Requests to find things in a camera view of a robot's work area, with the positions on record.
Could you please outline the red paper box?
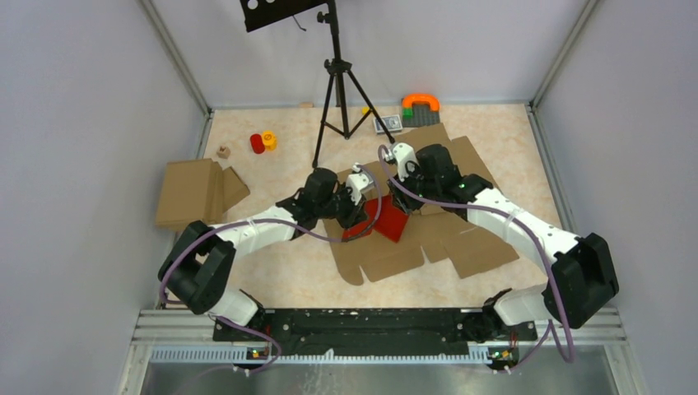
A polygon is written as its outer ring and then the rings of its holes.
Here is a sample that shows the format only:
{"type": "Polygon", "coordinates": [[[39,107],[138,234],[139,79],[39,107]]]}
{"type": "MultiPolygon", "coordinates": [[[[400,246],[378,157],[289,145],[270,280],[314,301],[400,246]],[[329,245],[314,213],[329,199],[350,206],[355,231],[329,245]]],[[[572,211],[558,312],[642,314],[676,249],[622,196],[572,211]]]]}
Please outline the red paper box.
{"type": "Polygon", "coordinates": [[[365,204],[365,213],[367,214],[368,219],[358,223],[352,228],[344,230],[342,232],[342,237],[347,239],[350,236],[358,235],[360,232],[368,228],[369,224],[375,218],[379,202],[381,202],[381,211],[378,215],[378,220],[374,226],[367,231],[366,235],[370,235],[373,230],[376,230],[386,239],[397,243],[401,239],[409,216],[393,205],[390,195],[384,195],[380,200],[377,198],[369,200],[365,204]]]}

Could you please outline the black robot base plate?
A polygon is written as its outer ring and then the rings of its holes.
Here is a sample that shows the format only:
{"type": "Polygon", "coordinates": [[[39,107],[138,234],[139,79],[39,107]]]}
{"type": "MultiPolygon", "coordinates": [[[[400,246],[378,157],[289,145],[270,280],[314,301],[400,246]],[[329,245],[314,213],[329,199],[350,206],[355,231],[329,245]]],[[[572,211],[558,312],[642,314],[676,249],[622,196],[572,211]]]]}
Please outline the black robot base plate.
{"type": "Polygon", "coordinates": [[[465,356],[484,342],[535,341],[532,322],[507,327],[480,309],[268,309],[249,328],[284,356],[465,356]]]}

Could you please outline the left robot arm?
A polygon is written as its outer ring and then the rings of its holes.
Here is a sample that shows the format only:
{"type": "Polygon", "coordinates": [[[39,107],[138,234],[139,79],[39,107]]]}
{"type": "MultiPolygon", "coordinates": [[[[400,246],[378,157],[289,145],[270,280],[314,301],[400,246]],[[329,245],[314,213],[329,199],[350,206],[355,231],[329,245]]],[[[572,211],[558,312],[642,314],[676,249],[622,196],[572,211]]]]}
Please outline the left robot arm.
{"type": "Polygon", "coordinates": [[[321,220],[335,220],[348,229],[367,220],[365,194],[376,185],[374,175],[357,165],[345,182],[336,173],[317,168],[304,186],[257,215],[237,222],[187,225],[158,272],[160,297],[176,297],[192,313],[227,318],[245,340],[263,332],[261,304],[228,285],[236,259],[270,245],[313,235],[321,220]]]}

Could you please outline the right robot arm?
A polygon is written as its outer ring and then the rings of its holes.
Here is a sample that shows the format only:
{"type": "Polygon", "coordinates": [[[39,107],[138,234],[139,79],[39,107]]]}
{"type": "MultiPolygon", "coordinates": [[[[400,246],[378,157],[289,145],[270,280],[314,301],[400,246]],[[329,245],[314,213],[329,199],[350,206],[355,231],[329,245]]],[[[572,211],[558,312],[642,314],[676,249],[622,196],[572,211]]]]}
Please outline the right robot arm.
{"type": "Polygon", "coordinates": [[[419,150],[404,142],[381,146],[379,163],[395,165],[389,177],[394,204],[406,213],[438,206],[498,237],[536,263],[545,283],[504,290],[486,302],[485,333],[504,339],[516,325],[554,320],[581,328],[620,290],[607,241],[551,225],[507,198],[478,174],[461,174],[449,150],[431,144],[419,150]]]}

